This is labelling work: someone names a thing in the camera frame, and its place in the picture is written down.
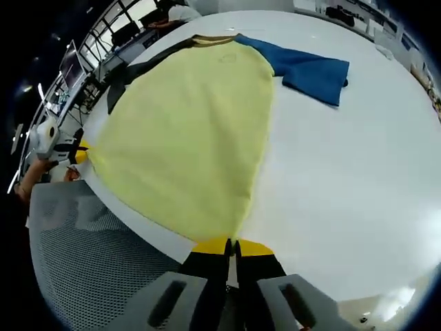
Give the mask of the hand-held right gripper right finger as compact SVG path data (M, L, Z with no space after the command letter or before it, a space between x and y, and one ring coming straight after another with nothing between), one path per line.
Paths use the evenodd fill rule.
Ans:
M298 274L287 274L261 243L237 240L240 308L247 330L347 330L331 297Z

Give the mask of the person's left hand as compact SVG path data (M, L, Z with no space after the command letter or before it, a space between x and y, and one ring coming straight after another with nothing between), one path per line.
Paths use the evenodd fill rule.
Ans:
M49 159L35 159L21 181L21 189L26 194L30 194L41 177L58 164L58 161L51 161Z

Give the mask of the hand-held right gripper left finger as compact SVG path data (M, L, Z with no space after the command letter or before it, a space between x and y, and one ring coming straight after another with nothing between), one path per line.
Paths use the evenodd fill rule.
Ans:
M178 272L166 272L130 298L116 329L217 330L230 256L227 237L197 243Z

